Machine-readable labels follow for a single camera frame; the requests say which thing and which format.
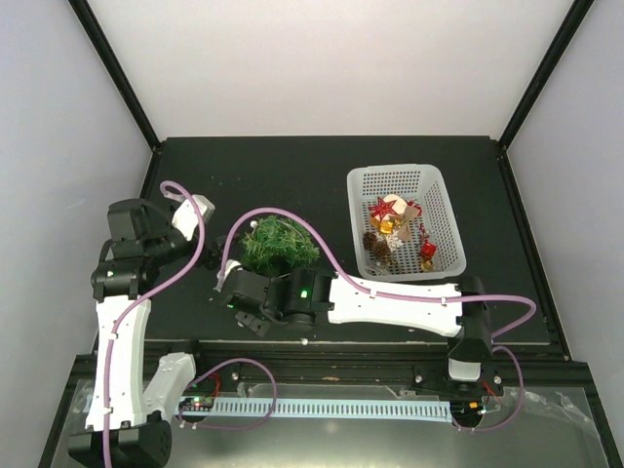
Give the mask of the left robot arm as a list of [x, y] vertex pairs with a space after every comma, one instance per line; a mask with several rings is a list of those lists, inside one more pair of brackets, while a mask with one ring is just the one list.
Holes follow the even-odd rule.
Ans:
[[160, 358], [143, 381], [146, 325], [160, 269], [204, 247], [215, 206], [206, 197], [177, 196], [167, 214], [144, 199], [109, 206], [110, 237], [91, 284], [98, 349], [94, 392], [85, 428], [70, 437], [69, 456], [84, 467], [163, 467], [172, 451], [172, 420], [185, 390], [202, 387], [208, 363], [186, 345]]

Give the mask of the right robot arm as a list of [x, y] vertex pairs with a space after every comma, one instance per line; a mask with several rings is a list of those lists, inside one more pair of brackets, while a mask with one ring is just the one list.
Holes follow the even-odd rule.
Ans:
[[440, 336], [447, 341], [443, 379], [455, 393], [481, 380], [492, 357], [486, 302], [453, 283], [380, 283], [312, 268], [268, 277], [234, 262], [220, 291], [238, 321], [259, 336], [271, 325], [311, 328], [322, 316], [332, 325], [377, 324]]

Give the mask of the small green christmas tree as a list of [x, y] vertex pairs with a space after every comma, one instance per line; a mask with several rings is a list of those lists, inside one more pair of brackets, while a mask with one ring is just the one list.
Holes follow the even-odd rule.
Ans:
[[241, 263], [268, 277], [307, 267], [320, 256], [311, 234], [300, 223], [274, 214], [258, 219], [242, 239], [242, 246]]

